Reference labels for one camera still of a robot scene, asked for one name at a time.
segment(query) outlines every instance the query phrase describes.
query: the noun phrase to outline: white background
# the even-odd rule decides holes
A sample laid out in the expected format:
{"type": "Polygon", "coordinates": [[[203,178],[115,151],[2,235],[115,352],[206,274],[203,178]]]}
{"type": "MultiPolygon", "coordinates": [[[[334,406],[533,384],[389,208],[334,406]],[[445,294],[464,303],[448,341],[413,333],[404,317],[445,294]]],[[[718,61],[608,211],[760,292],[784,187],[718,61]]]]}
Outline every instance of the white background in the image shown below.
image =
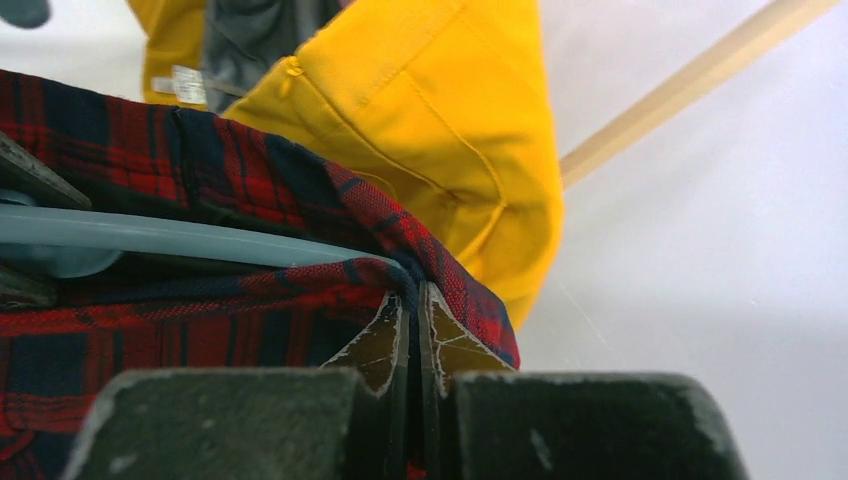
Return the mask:
{"type": "MultiPolygon", "coordinates": [[[[53,3],[0,68],[140,99],[124,3],[53,3]]],[[[765,3],[543,0],[561,153],[765,3]]],[[[525,370],[689,374],[753,478],[848,479],[848,4],[565,197],[525,370]]]]}

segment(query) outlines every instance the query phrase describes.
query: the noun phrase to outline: plaid shirt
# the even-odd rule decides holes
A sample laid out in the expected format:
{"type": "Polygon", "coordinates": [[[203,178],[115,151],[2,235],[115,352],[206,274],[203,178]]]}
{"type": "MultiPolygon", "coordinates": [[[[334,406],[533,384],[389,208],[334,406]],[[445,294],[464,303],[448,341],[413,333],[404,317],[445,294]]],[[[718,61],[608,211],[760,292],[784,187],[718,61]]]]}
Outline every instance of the plaid shirt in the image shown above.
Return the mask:
{"type": "MultiPolygon", "coordinates": [[[[210,211],[240,215],[403,266],[361,259],[63,287],[54,308],[0,314],[0,478],[57,476],[95,395],[123,370],[320,365],[373,318],[387,290],[402,293],[414,313],[424,280],[439,286],[473,334],[518,366],[497,297],[392,200],[284,138],[204,112],[2,71],[0,130],[83,191],[107,185],[115,198],[155,199],[191,221],[211,222],[210,211]]],[[[138,213],[92,199],[97,210],[138,213]]]]}

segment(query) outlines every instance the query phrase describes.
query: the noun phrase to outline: yellow garment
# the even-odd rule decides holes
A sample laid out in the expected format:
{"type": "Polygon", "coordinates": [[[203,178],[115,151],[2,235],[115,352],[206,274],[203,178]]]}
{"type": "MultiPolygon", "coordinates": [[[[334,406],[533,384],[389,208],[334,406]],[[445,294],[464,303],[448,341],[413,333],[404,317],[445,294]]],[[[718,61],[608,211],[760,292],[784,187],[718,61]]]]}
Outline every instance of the yellow garment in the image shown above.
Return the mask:
{"type": "MultiPolygon", "coordinates": [[[[176,13],[161,5],[173,3],[130,0],[156,26],[146,27],[151,102],[175,102],[151,91],[152,72],[196,65],[202,17],[186,8],[181,35],[166,34],[172,21],[161,17],[176,13]]],[[[539,23],[533,1],[357,0],[223,116],[300,143],[394,197],[519,327],[554,260],[564,210],[539,23]]]]}

